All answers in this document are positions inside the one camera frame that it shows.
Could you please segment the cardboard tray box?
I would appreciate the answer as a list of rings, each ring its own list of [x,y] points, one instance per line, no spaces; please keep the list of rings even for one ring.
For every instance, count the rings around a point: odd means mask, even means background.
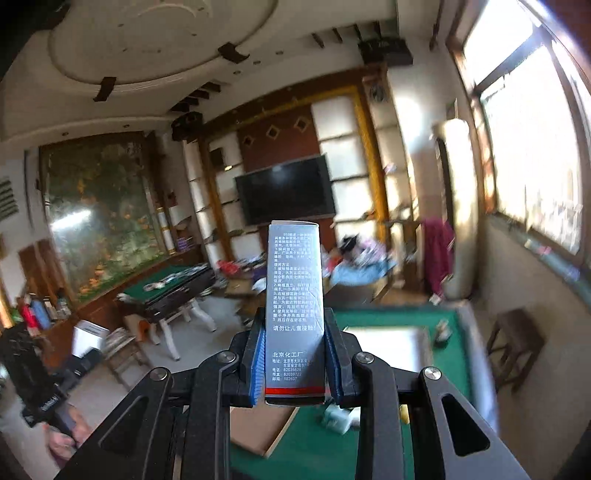
[[[273,406],[265,402],[253,408],[229,409],[229,434],[232,444],[249,453],[269,458],[280,444],[298,407]]]

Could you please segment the black television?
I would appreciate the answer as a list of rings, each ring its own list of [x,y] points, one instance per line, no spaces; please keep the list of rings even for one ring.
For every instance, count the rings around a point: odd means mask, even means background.
[[[235,186],[247,225],[334,218],[337,214],[325,155],[246,173],[235,178]]]

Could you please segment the wooden stool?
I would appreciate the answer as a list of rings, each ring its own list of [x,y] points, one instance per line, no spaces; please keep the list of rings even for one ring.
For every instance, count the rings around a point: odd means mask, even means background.
[[[495,389],[521,389],[545,345],[535,319],[525,309],[499,313],[487,341]]]

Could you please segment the gold shallow box tray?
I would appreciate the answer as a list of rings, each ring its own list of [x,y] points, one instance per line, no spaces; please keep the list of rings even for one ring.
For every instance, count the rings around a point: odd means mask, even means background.
[[[356,336],[363,351],[378,356],[393,368],[420,372],[434,364],[427,328],[346,327],[344,331]]]

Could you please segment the landscape wall painting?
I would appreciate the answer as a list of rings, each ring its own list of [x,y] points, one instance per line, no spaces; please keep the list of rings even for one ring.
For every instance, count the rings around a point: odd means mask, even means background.
[[[141,132],[39,150],[46,218],[74,298],[89,301],[164,258]]]

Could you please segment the pile of clothes bags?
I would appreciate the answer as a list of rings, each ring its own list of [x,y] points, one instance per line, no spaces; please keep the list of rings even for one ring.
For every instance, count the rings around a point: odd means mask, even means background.
[[[373,238],[360,235],[342,237],[335,248],[321,249],[322,276],[332,286],[363,286],[378,282],[393,273],[397,260],[386,246]]]

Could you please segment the silver red carton box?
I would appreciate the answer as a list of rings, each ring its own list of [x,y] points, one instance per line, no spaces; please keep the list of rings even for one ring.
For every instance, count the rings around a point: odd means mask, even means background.
[[[325,316],[318,224],[273,221],[266,275],[266,381],[270,405],[325,400]]]

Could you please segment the dark jar with knob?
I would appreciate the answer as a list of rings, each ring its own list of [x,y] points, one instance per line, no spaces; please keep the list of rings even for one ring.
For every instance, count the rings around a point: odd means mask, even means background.
[[[444,348],[451,339],[453,330],[447,320],[440,320],[436,325],[436,334],[434,344],[439,348]]]

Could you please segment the maroon cloth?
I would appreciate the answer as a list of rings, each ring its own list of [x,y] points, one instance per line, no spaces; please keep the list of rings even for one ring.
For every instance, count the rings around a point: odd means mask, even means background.
[[[453,273],[455,233],[441,218],[422,221],[424,276],[432,294],[444,296],[443,283]]]

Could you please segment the white floor air conditioner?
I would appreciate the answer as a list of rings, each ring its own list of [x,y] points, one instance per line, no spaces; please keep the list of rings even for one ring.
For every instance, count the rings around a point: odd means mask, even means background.
[[[478,259],[478,181],[469,125],[458,118],[447,120],[433,126],[433,135],[444,217],[455,235],[453,267],[443,290],[447,298],[461,300],[472,293]]]

